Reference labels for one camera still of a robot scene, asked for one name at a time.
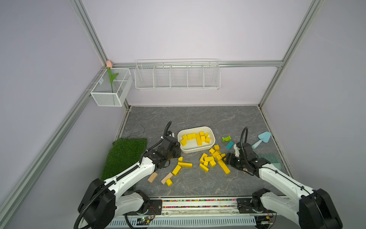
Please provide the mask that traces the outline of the long yellow block diagonal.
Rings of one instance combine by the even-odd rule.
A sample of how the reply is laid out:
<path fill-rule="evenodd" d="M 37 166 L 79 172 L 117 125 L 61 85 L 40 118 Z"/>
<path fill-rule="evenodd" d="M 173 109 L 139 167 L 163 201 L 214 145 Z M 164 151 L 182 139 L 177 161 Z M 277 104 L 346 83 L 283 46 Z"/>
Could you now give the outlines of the long yellow block diagonal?
<path fill-rule="evenodd" d="M 230 169 L 228 168 L 228 166 L 225 164 L 225 162 L 223 160 L 218 160 L 218 164 L 220 165 L 220 167 L 222 168 L 222 170 L 224 171 L 224 173 L 226 175 L 231 173 Z"/>

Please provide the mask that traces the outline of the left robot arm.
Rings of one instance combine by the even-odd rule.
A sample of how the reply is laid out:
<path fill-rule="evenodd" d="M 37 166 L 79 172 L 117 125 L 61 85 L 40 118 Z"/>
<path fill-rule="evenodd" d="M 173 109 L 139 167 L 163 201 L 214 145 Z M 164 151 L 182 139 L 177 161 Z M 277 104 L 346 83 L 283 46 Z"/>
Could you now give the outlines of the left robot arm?
<path fill-rule="evenodd" d="M 116 216 L 129 212 L 145 213 L 149 197 L 140 190 L 129 195 L 125 192 L 144 177 L 164 168 L 172 158 L 180 157 L 180 145 L 177 138 L 165 135 L 128 169 L 106 180 L 93 180 L 77 209 L 79 215 L 73 227 L 79 228 L 81 221 L 85 220 L 87 229 L 104 229 Z"/>

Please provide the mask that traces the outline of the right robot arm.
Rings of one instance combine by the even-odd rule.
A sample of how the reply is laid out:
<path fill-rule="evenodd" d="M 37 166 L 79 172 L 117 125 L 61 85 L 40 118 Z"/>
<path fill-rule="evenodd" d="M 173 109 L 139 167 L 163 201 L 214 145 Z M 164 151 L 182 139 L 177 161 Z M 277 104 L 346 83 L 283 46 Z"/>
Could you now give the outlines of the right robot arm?
<path fill-rule="evenodd" d="M 252 194 L 247 205 L 256 213 L 274 211 L 302 229 L 341 229 L 343 223 L 331 196 L 323 189 L 312 189 L 278 170 L 270 161 L 257 157 L 249 143 L 237 143 L 224 162 L 232 168 L 256 176 L 282 192 L 280 197 L 262 188 Z"/>

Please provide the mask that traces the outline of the teal triangle block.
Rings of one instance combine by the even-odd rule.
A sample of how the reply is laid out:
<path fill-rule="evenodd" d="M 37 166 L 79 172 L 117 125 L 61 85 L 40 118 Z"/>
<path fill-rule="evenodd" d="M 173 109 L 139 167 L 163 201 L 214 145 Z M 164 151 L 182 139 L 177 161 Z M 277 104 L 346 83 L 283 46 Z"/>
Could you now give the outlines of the teal triangle block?
<path fill-rule="evenodd" d="M 226 148 L 227 148 L 228 150 L 230 150 L 233 146 L 234 146 L 234 142 L 229 141 L 229 142 L 227 143 L 227 145 L 226 145 Z"/>

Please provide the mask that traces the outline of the green arch block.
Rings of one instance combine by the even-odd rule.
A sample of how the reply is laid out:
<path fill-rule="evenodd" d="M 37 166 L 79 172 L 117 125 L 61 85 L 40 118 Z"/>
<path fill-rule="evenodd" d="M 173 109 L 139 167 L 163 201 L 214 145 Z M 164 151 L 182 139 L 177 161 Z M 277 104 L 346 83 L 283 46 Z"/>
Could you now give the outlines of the green arch block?
<path fill-rule="evenodd" d="M 230 136 L 222 137 L 222 141 L 223 142 L 230 142 L 231 141 L 231 137 Z"/>

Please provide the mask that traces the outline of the long yellow block left pile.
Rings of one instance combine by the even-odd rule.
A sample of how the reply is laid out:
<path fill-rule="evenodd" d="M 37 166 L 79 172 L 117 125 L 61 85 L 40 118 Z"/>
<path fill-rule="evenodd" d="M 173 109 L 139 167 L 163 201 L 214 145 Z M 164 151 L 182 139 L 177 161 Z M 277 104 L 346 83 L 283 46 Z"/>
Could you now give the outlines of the long yellow block left pile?
<path fill-rule="evenodd" d="M 185 163 L 185 162 L 178 162 L 178 165 L 184 168 L 192 168 L 193 164 L 192 163 Z"/>

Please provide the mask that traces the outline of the yellow rectangular block left pile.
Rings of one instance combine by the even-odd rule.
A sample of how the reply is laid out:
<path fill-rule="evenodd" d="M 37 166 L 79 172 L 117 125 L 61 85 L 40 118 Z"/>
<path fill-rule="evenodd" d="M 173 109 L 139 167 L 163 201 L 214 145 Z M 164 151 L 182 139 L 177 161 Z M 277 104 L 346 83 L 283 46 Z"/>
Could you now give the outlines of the yellow rectangular block left pile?
<path fill-rule="evenodd" d="M 177 166 L 174 168 L 174 170 L 172 171 L 172 174 L 173 174 L 174 176 L 177 176 L 181 169 L 182 169 L 182 167 L 181 167 L 180 165 L 177 165 Z"/>

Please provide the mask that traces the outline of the teal toy rake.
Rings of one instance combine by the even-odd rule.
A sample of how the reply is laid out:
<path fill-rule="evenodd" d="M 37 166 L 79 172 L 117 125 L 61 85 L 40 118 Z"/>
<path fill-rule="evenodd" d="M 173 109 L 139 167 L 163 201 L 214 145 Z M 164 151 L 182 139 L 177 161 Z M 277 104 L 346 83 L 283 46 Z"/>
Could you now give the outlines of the teal toy rake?
<path fill-rule="evenodd" d="M 281 163 L 280 163 L 280 159 L 277 157 L 277 155 L 274 155 L 274 154 L 264 154 L 264 155 L 260 155 L 259 157 L 268 160 L 278 170 L 281 170 L 282 166 L 281 166 Z"/>

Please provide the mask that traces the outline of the white plastic bin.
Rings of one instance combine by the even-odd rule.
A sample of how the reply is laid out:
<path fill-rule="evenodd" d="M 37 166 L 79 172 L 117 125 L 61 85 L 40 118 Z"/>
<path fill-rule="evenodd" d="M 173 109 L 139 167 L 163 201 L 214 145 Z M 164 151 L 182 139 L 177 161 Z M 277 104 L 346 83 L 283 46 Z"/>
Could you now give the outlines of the white plastic bin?
<path fill-rule="evenodd" d="M 189 154 L 209 150 L 215 144 L 215 136 L 209 127 L 196 127 L 185 129 L 178 133 L 178 141 L 183 153 Z"/>

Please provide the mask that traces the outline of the yellow block right pile left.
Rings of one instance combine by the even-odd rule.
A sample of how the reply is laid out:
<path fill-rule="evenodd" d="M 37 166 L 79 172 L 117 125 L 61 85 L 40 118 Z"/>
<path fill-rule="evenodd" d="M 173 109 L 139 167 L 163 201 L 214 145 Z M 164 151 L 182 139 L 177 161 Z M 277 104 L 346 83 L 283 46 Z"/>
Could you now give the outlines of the yellow block right pile left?
<path fill-rule="evenodd" d="M 203 170 L 203 171 L 205 171 L 205 172 L 208 172 L 209 171 L 209 168 L 208 167 L 206 167 L 205 165 L 203 165 L 203 164 L 199 164 L 199 167 Z"/>

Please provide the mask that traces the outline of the natural wood long block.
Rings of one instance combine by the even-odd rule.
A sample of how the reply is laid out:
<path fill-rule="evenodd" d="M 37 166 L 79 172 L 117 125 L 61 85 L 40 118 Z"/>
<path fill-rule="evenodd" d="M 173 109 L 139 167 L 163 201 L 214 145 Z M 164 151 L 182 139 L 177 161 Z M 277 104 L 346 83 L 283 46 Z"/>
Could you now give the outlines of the natural wood long block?
<path fill-rule="evenodd" d="M 168 179 L 171 179 L 173 177 L 173 174 L 170 172 L 168 173 L 162 180 L 161 183 L 164 185 Z"/>

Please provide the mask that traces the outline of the teal toy shovel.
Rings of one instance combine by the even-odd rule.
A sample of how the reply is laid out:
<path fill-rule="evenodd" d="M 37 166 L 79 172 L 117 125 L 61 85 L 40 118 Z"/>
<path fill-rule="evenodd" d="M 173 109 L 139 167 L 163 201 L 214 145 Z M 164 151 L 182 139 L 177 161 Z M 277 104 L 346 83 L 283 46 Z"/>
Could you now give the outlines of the teal toy shovel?
<path fill-rule="evenodd" d="M 263 132 L 258 135 L 259 140 L 252 145 L 252 149 L 256 149 L 261 143 L 268 143 L 272 134 L 270 132 Z"/>

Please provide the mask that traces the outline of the natural wood block lower left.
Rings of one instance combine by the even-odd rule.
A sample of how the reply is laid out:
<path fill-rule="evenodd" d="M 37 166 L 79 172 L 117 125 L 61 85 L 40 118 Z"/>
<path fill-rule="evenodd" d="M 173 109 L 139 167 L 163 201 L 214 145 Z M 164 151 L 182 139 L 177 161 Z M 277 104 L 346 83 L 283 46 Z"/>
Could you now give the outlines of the natural wood block lower left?
<path fill-rule="evenodd" d="M 152 173 L 151 176 L 148 178 L 148 182 L 153 183 L 157 176 L 158 174 L 156 172 Z"/>

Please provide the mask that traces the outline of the yellow half cylinder block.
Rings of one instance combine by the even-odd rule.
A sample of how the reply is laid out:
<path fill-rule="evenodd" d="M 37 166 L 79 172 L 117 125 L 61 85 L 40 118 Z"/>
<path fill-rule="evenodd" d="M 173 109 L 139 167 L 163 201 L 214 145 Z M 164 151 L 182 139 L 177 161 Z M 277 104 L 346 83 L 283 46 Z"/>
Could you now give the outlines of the yellow half cylinder block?
<path fill-rule="evenodd" d="M 167 186 L 170 187 L 173 184 L 173 182 L 171 179 L 167 179 L 166 184 L 167 184 Z"/>

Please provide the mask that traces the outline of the green artificial grass mat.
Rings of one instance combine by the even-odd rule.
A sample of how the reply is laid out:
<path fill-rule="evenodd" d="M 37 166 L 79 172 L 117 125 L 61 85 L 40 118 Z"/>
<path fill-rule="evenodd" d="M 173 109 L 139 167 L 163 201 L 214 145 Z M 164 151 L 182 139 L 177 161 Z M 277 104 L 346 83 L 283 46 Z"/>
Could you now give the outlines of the green artificial grass mat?
<path fill-rule="evenodd" d="M 101 180 L 106 180 L 125 171 L 140 160 L 141 154 L 147 149 L 146 138 L 119 138 L 112 144 Z"/>

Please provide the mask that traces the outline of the artificial pink tulip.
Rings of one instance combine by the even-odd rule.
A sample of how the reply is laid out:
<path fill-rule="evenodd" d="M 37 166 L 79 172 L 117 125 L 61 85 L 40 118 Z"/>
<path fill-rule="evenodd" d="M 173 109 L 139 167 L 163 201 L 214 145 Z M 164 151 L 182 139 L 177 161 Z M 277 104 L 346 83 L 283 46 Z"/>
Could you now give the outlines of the artificial pink tulip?
<path fill-rule="evenodd" d="M 113 64 L 109 60 L 106 62 L 106 67 L 107 67 L 107 72 L 109 74 L 109 79 L 110 79 L 110 84 L 111 84 L 111 91 L 112 91 L 112 93 L 114 93 L 114 90 L 113 90 L 113 81 L 119 75 L 119 73 L 112 73 L 111 68 L 113 67 Z"/>

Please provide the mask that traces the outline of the white mesh wall basket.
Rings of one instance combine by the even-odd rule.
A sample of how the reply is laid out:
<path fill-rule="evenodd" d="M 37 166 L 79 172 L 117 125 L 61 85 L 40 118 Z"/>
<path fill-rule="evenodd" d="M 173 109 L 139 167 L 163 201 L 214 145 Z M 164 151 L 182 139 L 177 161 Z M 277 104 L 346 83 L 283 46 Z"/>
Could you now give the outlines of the white mesh wall basket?
<path fill-rule="evenodd" d="M 98 106 L 123 107 L 132 85 L 128 68 L 106 68 L 90 94 Z"/>

